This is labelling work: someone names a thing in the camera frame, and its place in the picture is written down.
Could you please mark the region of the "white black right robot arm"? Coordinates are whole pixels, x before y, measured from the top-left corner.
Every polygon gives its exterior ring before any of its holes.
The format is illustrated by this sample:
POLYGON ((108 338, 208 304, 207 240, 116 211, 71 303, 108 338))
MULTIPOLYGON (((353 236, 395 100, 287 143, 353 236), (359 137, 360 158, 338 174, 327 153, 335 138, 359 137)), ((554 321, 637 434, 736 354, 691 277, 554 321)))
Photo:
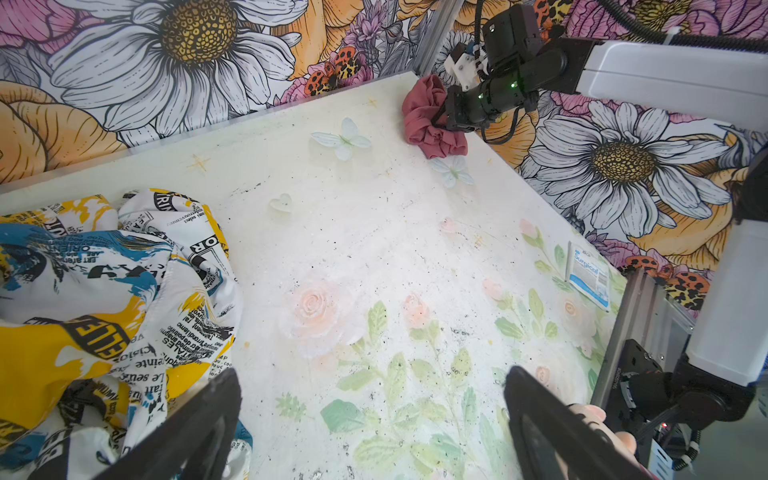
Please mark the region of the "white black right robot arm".
POLYGON ((682 264, 656 271, 700 313, 658 402, 695 430, 736 421, 767 351, 767 42, 656 31, 636 10, 602 9, 630 41, 543 39, 529 5, 478 19, 447 57, 439 115, 485 133, 543 92, 586 99, 581 114, 540 118, 521 173, 570 220, 622 231, 628 268, 652 268, 663 240, 693 240, 682 264))

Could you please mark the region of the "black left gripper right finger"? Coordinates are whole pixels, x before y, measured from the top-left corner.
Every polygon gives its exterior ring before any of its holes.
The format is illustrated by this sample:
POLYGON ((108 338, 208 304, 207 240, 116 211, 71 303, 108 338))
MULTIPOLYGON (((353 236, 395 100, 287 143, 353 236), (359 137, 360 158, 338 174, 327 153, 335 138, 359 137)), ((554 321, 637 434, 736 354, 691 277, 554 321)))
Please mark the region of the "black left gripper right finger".
POLYGON ((524 368, 506 376, 517 461, 525 479, 651 479, 638 460, 630 460, 582 422, 524 368))

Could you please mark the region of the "newspaper print yellow white cloth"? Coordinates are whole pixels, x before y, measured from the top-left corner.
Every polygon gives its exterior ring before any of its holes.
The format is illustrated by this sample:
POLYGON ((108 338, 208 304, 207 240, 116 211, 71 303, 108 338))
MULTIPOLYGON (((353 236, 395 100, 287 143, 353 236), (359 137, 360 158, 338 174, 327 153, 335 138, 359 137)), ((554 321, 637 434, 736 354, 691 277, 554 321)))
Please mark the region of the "newspaper print yellow white cloth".
POLYGON ((1 219, 1 475, 92 479, 232 364, 242 292, 211 209, 100 195, 1 219))

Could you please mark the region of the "maroon red cloth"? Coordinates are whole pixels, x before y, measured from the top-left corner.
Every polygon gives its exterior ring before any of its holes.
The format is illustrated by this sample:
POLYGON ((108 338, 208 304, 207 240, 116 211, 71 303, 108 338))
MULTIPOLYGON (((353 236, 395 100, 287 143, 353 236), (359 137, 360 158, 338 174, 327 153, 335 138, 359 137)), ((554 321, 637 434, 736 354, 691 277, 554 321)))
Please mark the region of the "maroon red cloth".
POLYGON ((436 126, 433 117, 447 96, 441 79, 429 75, 419 79, 403 100, 404 135, 408 144, 417 146, 428 160, 465 156, 468 142, 463 132, 436 126))

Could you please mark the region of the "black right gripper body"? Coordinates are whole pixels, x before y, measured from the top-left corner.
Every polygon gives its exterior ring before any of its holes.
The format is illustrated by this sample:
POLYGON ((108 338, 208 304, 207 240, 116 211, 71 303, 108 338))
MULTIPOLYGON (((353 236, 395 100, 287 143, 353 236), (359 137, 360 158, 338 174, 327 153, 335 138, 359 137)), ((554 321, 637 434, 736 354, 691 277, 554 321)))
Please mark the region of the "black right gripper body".
POLYGON ((538 102, 538 91, 567 67, 562 50, 544 49, 532 6, 515 4, 484 21, 478 3, 476 13, 470 71, 480 82, 467 90, 460 86, 447 90, 442 126, 448 131, 483 130, 509 110, 530 112, 538 102))

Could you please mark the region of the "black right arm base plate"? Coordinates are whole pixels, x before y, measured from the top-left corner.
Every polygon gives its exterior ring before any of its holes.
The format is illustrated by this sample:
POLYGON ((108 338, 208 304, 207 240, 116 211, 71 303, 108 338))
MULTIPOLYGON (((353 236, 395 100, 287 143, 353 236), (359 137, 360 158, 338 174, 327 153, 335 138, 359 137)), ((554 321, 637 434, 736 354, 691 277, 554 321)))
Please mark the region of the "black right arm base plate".
POLYGON ((608 427, 632 434, 638 444, 646 442, 670 417, 670 381, 671 374, 664 372, 637 341, 626 340, 610 377, 608 427))

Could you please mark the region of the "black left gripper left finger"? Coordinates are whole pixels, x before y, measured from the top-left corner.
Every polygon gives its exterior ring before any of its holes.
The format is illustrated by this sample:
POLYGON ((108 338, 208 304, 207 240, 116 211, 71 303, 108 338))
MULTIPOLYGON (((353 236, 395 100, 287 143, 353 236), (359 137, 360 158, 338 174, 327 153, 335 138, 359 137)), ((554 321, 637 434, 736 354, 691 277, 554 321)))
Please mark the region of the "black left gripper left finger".
POLYGON ((221 479, 235 437, 242 392, 236 370, 208 382, 99 479, 221 479))

